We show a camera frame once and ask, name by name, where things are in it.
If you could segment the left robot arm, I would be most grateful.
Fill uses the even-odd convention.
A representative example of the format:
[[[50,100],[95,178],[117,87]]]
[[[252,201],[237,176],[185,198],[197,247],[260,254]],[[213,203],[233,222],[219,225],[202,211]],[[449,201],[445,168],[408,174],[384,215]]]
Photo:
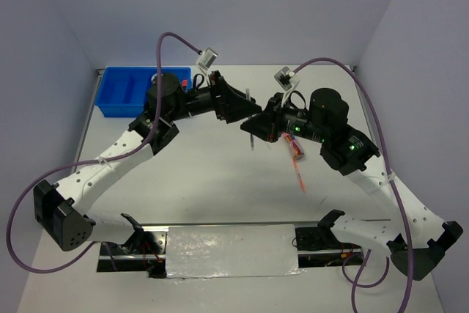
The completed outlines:
[[[117,244],[126,253],[139,251],[151,235],[132,216],[94,216],[92,205],[112,185],[165,148],[179,133],[179,119],[215,112],[225,123],[261,111],[255,99],[230,86],[215,71],[201,89],[185,89],[178,77],[163,73],[147,91],[144,110],[106,151],[88,165],[52,185],[40,181],[33,189],[36,220],[63,251],[87,241]]]

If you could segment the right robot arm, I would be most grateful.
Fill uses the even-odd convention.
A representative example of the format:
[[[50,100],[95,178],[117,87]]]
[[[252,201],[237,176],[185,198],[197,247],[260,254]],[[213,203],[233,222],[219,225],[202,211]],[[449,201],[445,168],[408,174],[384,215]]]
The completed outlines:
[[[318,223],[319,240],[327,248],[353,243],[377,251],[415,281],[425,278],[463,233],[456,221],[444,221],[385,167],[378,147],[348,123],[348,104],[334,89],[311,93],[308,109],[282,103],[275,94],[265,109],[242,123],[255,137],[274,143],[288,133],[320,143],[320,155],[334,171],[355,183],[385,212],[384,226],[332,210]]]

